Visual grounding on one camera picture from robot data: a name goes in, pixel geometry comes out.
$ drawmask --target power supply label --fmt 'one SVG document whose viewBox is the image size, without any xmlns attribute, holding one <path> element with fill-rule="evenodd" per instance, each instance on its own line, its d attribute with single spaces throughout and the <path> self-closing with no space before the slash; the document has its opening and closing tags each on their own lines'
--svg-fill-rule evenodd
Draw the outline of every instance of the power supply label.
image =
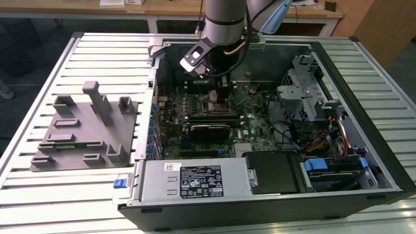
<svg viewBox="0 0 416 234">
<path fill-rule="evenodd" d="M 181 198 L 223 196 L 219 166 L 181 167 Z"/>
</svg>

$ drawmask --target metal slotted table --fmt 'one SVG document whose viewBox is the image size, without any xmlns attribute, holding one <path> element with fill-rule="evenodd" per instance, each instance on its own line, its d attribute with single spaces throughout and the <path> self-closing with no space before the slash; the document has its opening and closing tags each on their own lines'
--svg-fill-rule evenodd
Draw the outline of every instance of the metal slotted table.
<svg viewBox="0 0 416 234">
<path fill-rule="evenodd" d="M 85 33 L 70 38 L 0 159 L 2 234 L 142 233 L 117 212 L 114 204 L 119 201 L 113 200 L 114 193 L 122 199 L 127 191 L 119 189 L 114 192 L 111 182 L 133 172 L 133 167 L 38 173 L 27 169 L 54 114 L 50 104 L 55 95 L 70 94 L 74 101 L 89 101 L 81 92 L 86 80 L 99 83 L 99 93 L 106 94 L 107 100 L 130 96 L 139 102 L 131 139 L 131 149 L 137 149 L 139 133 L 147 129 L 143 113 L 149 110 L 153 92 L 146 89 L 147 80 L 154 75 L 154 68 L 146 62 L 147 49 L 162 39 L 190 40 L 194 36 Z M 265 40 L 314 40 L 321 43 L 416 181 L 416 106 L 361 44 L 347 38 L 266 36 Z M 414 233 L 414 217 L 416 200 L 410 197 L 391 205 L 371 207 L 345 219 L 179 230 L 175 233 Z"/>
</svg>

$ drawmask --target wooden desk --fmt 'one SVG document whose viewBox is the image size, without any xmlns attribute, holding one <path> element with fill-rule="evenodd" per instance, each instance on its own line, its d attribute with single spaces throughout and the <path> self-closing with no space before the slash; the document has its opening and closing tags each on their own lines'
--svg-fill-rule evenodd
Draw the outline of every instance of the wooden desk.
<svg viewBox="0 0 416 234">
<path fill-rule="evenodd" d="M 99 0 L 0 0 L 0 17 L 146 20 L 150 33 L 157 33 L 157 20 L 197 20 L 198 13 L 199 0 L 146 0 L 143 5 L 113 9 L 101 9 Z M 342 17 L 341 11 L 303 6 L 297 7 L 297 13 L 289 9 L 283 22 L 323 24 L 319 36 L 330 36 Z"/>
</svg>

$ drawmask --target barcode sticker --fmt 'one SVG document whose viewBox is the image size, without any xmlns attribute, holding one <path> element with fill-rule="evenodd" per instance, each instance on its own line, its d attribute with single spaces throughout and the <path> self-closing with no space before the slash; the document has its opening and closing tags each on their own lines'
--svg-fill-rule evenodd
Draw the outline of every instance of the barcode sticker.
<svg viewBox="0 0 416 234">
<path fill-rule="evenodd" d="M 165 163 L 163 170 L 165 171 L 178 171 L 181 169 L 181 163 Z"/>
<path fill-rule="evenodd" d="M 127 13 L 143 14 L 143 11 L 126 11 Z"/>
</svg>

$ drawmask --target blue latch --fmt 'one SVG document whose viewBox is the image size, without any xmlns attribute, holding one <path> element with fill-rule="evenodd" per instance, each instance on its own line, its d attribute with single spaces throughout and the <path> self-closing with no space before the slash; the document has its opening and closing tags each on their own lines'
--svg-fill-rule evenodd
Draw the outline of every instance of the blue latch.
<svg viewBox="0 0 416 234">
<path fill-rule="evenodd" d="M 366 162 L 365 158 L 359 157 L 359 163 L 361 163 L 362 168 L 366 169 L 367 168 L 367 162 Z"/>
<path fill-rule="evenodd" d="M 114 189 L 121 189 L 121 188 L 126 188 L 127 187 L 127 179 L 115 179 L 111 187 Z"/>
<path fill-rule="evenodd" d="M 310 158 L 303 162 L 303 166 L 306 171 L 311 171 L 311 170 L 326 170 L 327 169 L 327 165 L 325 162 L 325 159 L 322 158 Z"/>
</svg>

